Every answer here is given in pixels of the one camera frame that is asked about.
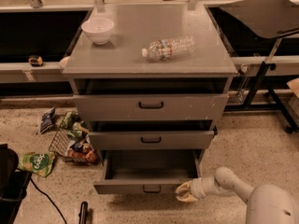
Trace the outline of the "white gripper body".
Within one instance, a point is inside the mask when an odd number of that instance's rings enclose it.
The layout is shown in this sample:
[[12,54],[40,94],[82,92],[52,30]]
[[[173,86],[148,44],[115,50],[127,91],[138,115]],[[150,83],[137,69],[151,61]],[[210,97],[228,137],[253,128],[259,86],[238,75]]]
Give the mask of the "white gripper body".
[[206,192],[204,190],[204,183],[202,178],[196,178],[191,181],[190,192],[196,200],[206,197]]

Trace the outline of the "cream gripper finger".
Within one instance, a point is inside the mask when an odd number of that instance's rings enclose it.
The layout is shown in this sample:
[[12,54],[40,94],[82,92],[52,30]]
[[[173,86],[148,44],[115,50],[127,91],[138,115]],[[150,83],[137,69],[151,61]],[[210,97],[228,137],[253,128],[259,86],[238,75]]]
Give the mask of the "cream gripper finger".
[[178,195],[177,199],[180,202],[185,202],[185,203],[191,203],[197,201],[197,199],[193,197],[190,193],[185,193],[184,195]]
[[185,191],[189,191],[191,186],[191,181],[184,182],[180,186],[177,187],[176,193],[181,193]]

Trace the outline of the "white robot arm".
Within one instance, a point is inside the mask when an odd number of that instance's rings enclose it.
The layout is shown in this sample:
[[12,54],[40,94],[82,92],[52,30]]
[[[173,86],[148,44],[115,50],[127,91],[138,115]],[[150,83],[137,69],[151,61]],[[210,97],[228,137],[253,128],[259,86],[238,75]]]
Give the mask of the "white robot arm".
[[253,187],[227,167],[218,168],[213,176],[187,181],[175,193],[185,203],[235,194],[247,206],[245,224],[299,224],[299,204],[287,190],[271,184]]

